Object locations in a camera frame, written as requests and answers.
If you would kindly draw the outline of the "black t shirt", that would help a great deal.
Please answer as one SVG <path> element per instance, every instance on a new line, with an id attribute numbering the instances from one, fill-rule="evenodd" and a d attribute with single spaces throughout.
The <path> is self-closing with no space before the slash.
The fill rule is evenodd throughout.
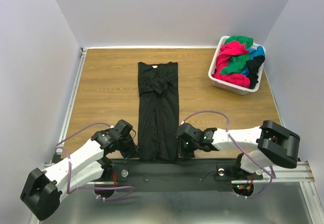
<path id="1" fill-rule="evenodd" d="M 258 83 L 258 72 L 260 66 L 264 63 L 265 56 L 259 55 L 254 57 L 252 60 L 246 62 L 247 68 L 249 70 L 248 79 L 250 80 L 249 89 L 254 89 L 255 85 Z"/>
<path id="2" fill-rule="evenodd" d="M 178 63 L 138 63 L 138 147 L 144 161 L 178 159 Z"/>

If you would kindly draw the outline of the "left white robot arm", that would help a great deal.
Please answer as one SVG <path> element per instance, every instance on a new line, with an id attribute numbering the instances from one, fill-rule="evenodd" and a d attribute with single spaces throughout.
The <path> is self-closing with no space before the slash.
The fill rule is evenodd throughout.
<path id="1" fill-rule="evenodd" d="M 97 131 L 74 153 L 43 170 L 33 169 L 25 182 L 20 199 L 39 220 L 50 217 L 61 202 L 77 190 L 93 189 L 98 199 L 109 200 L 104 191 L 128 190 L 133 186 L 117 186 L 117 174 L 107 154 L 115 151 L 130 157 L 136 151 L 130 135 L 133 126 L 119 120 L 115 126 Z"/>

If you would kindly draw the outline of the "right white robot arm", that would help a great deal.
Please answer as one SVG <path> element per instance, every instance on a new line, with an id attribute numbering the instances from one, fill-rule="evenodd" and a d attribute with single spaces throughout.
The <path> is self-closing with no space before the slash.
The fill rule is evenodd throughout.
<path id="1" fill-rule="evenodd" d="M 264 121 L 261 126 L 249 129 L 208 128 L 204 131 L 183 122 L 176 135 L 181 154 L 189 159 L 194 157 L 195 150 L 251 150 L 250 153 L 238 155 L 233 165 L 233 173 L 238 178 L 257 173 L 262 167 L 297 167 L 300 136 L 274 121 Z"/>

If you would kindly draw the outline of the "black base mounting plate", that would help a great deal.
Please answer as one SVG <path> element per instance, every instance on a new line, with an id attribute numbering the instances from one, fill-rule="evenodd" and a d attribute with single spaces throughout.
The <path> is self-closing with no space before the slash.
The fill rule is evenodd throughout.
<path id="1" fill-rule="evenodd" d="M 233 183 L 262 180 L 239 169 L 235 159 L 191 159 L 177 163 L 113 159 L 95 187 L 133 186 L 135 192 L 232 192 Z"/>

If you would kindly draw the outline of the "white plastic laundry basket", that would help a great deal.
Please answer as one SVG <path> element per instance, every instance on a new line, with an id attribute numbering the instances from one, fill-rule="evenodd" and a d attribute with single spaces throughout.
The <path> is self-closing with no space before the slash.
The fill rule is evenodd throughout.
<path id="1" fill-rule="evenodd" d="M 244 88 L 244 87 L 237 86 L 237 85 L 234 85 L 234 84 L 231 84 L 228 82 L 224 82 L 222 80 L 218 80 L 218 79 L 215 79 L 212 77 L 212 74 L 214 74 L 216 72 L 216 66 L 215 66 L 216 57 L 218 56 L 218 54 L 220 52 L 221 46 L 224 44 L 225 40 L 229 37 L 230 36 L 223 36 L 220 38 L 220 40 L 218 42 L 218 46 L 217 46 L 216 52 L 214 54 L 214 57 L 212 59 L 212 62 L 211 62 L 210 68 L 209 68 L 209 72 L 208 72 L 209 79 L 211 80 L 213 86 L 221 88 L 221 89 L 225 89 L 228 91 L 232 91 L 232 92 L 240 94 L 240 95 L 246 95 L 248 93 L 256 92 L 260 86 L 264 63 L 259 68 L 258 83 L 255 85 L 254 89 Z M 261 45 L 253 42 L 253 45 L 251 46 L 251 48 L 256 49 L 258 46 L 261 46 Z"/>

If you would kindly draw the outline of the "green t shirt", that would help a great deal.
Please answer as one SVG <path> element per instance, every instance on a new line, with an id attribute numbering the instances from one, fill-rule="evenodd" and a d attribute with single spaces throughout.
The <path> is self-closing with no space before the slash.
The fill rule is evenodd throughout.
<path id="1" fill-rule="evenodd" d="M 251 48 L 254 39 L 248 36 L 230 36 L 224 42 L 219 54 L 220 74 L 241 73 L 250 60 L 247 48 Z"/>

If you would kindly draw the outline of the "black t shirt in basket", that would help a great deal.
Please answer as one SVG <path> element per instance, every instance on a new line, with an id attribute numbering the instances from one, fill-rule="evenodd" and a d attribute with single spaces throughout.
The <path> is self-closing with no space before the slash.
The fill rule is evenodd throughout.
<path id="1" fill-rule="evenodd" d="M 250 80 L 249 89 L 254 89 L 255 85 L 258 83 L 258 72 L 260 66 L 264 63 L 265 56 L 259 55 L 254 57 L 252 60 L 246 62 L 247 68 L 249 70 L 248 79 Z"/>

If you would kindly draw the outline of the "pink t shirt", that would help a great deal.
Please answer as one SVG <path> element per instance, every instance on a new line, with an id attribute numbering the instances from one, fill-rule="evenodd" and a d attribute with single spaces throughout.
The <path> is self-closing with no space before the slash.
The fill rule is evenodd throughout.
<path id="1" fill-rule="evenodd" d="M 245 44 L 238 41 L 229 42 L 220 48 L 216 57 L 216 72 L 212 77 L 237 86 L 248 88 L 250 79 L 242 74 L 246 62 L 251 58 Z"/>

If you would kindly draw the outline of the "blue t shirt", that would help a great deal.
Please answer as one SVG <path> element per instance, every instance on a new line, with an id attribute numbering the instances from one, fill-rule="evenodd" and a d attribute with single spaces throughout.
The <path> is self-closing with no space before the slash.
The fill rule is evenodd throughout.
<path id="1" fill-rule="evenodd" d="M 265 50 L 264 50 L 263 46 L 258 46 L 256 49 L 247 48 L 247 50 L 249 51 L 249 54 L 250 54 L 250 60 L 253 60 L 257 56 L 265 56 Z M 243 69 L 241 74 L 243 74 L 244 76 L 249 75 L 249 69 L 247 66 L 245 66 L 245 68 Z"/>

